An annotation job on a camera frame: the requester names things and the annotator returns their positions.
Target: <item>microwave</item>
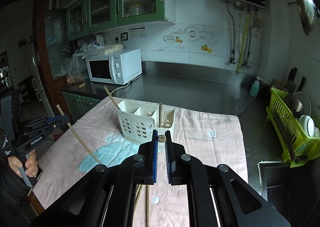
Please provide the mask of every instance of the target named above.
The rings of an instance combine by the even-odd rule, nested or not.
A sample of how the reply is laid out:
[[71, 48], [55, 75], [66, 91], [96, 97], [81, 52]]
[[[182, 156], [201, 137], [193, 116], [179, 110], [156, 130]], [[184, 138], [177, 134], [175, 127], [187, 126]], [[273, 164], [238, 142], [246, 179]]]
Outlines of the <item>microwave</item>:
[[140, 49], [122, 49], [86, 59], [90, 81], [127, 84], [142, 73]]

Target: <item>human hand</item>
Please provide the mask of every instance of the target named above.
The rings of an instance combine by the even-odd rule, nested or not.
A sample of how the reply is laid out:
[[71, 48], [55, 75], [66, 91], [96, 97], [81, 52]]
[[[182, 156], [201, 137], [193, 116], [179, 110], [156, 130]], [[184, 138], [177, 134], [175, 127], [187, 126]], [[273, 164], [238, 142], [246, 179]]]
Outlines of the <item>human hand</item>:
[[[29, 159], [26, 161], [26, 175], [29, 177], [34, 177], [37, 175], [38, 173], [38, 162], [36, 161], [36, 152], [35, 150], [32, 150], [29, 153], [30, 157]], [[9, 161], [9, 166], [10, 168], [13, 170], [13, 172], [20, 178], [22, 178], [21, 173], [19, 171], [19, 168], [22, 168], [22, 162], [12, 156], [10, 158], [8, 158]]]

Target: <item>countertop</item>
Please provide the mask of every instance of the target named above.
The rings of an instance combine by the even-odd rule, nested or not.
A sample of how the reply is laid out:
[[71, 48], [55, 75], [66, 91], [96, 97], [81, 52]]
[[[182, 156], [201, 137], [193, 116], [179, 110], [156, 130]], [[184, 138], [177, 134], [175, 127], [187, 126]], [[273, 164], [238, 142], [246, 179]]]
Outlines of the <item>countertop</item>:
[[[104, 83], [86, 81], [64, 86], [62, 91], [104, 99]], [[119, 85], [107, 84], [109, 91]], [[236, 115], [239, 118], [246, 152], [248, 182], [258, 192], [260, 180], [258, 162], [281, 161], [282, 147], [271, 122], [266, 120], [265, 104], [249, 95], [249, 88], [202, 79], [143, 74], [126, 88], [114, 92], [114, 97], [135, 99], [178, 106], [202, 112]]]

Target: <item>white dot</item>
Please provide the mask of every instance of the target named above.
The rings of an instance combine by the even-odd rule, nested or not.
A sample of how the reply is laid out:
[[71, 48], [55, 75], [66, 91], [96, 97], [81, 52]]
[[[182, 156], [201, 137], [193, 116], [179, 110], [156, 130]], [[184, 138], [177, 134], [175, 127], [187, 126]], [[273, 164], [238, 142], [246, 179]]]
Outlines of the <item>white dot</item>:
[[159, 201], [160, 201], [160, 199], [159, 199], [158, 196], [155, 196], [155, 197], [152, 198], [152, 202], [153, 202], [154, 204], [158, 204]]

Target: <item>green basket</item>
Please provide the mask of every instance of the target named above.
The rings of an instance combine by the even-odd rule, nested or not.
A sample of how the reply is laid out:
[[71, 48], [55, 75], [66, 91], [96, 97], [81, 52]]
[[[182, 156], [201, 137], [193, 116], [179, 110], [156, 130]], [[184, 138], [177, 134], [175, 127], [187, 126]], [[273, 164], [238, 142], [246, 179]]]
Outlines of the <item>green basket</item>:
[[[270, 106], [266, 107], [266, 111], [268, 113], [267, 120], [271, 120], [281, 142], [283, 148], [282, 160], [284, 162], [290, 162], [291, 167], [298, 167], [303, 166], [308, 160], [320, 157], [320, 138], [309, 137], [303, 132], [299, 122], [283, 102], [284, 97], [288, 93], [275, 88], [271, 88], [270, 90]], [[288, 147], [273, 118], [274, 111], [278, 113], [284, 127], [290, 133], [291, 141], [293, 143], [293, 150], [297, 156], [295, 161], [290, 160]]]

